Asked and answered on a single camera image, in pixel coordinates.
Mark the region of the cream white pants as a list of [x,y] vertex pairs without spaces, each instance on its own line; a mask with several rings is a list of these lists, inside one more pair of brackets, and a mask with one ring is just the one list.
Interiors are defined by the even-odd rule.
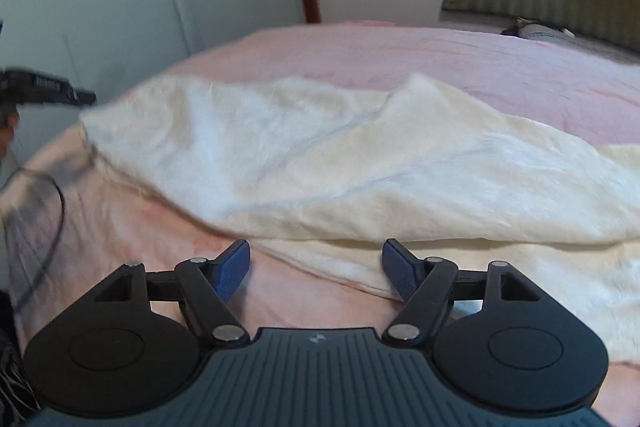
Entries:
[[307,272],[392,295],[398,239],[515,265],[639,360],[639,151],[594,147],[421,75],[390,93],[304,78],[154,78],[80,117],[107,175]]

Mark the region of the pink bed blanket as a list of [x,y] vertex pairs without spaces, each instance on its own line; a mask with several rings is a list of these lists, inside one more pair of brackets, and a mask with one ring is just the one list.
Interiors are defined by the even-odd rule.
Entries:
[[[639,140],[637,66],[482,32],[383,24],[266,30],[189,58],[172,72],[227,82],[299,76],[383,91],[420,72],[503,113],[550,124],[594,145]],[[228,245],[158,199],[105,180],[78,128],[49,143],[30,168],[40,178],[17,176],[1,201],[21,345],[126,261],[168,270]],[[253,251],[250,275],[232,309],[249,329],[380,329],[398,303]]]

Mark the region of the grey pillow at headboard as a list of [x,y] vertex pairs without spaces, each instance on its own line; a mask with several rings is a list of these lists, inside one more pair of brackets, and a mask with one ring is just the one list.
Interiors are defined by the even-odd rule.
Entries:
[[639,53],[614,46],[614,44],[574,34],[567,28],[546,26],[536,20],[518,18],[516,22],[501,31],[501,35],[544,43],[553,43],[564,48],[594,54],[609,60],[629,65],[639,64]]

